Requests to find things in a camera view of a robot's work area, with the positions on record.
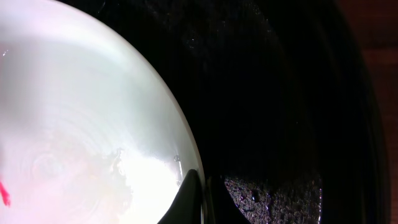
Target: wooden surface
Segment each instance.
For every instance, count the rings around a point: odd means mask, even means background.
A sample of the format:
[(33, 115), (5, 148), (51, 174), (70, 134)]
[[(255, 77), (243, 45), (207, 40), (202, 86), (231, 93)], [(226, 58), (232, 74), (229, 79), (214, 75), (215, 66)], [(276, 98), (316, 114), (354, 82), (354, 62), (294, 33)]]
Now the wooden surface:
[(398, 1), (340, 0), (371, 74), (382, 117), (391, 181), (391, 224), (398, 224)]

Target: white bowl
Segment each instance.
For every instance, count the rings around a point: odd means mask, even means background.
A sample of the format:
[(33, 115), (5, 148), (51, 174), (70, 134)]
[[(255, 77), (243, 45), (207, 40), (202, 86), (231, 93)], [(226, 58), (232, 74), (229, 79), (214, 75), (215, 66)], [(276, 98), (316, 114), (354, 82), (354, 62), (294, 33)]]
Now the white bowl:
[(145, 58), (72, 7), (0, 0), (0, 223), (156, 223), (190, 169), (188, 123)]

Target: red object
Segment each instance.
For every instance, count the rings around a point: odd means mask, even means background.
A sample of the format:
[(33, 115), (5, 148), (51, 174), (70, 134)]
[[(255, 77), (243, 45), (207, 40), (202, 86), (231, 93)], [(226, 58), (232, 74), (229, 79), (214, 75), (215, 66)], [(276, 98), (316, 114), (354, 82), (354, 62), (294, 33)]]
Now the red object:
[(0, 182), (0, 193), (1, 193), (2, 202), (4, 203), (4, 205), (10, 207), (10, 205), (11, 205), (10, 194), (4, 188), (2, 182)]

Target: dark surface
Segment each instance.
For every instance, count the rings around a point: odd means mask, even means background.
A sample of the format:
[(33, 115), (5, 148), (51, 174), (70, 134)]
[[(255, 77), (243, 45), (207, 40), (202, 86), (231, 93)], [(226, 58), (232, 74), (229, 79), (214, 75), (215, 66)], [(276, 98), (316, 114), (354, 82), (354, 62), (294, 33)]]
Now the dark surface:
[[(323, 222), (387, 223), (388, 173), (377, 104), (344, 20), (330, 1), (263, 3), (273, 9), (270, 21), (305, 86), (321, 161)], [(291, 33), (298, 35), (293, 39)]]
[(398, 1), (337, 1), (361, 47), (380, 108), (391, 186), (391, 224), (398, 223)]

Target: water droplet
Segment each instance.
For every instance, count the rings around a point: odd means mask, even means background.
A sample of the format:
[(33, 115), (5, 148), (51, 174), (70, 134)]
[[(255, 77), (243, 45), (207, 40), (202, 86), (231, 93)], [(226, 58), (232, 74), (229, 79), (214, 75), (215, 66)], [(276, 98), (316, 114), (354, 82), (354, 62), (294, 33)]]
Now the water droplet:
[(253, 200), (254, 202), (259, 201), (259, 193), (257, 192), (257, 190), (251, 190), (251, 200)]
[(102, 9), (103, 9), (104, 6), (105, 6), (105, 3), (106, 3), (106, 1), (104, 1), (104, 3), (102, 4), (102, 6), (100, 7), (100, 9), (98, 10), (97, 14), (99, 14), (99, 13), (102, 11)]

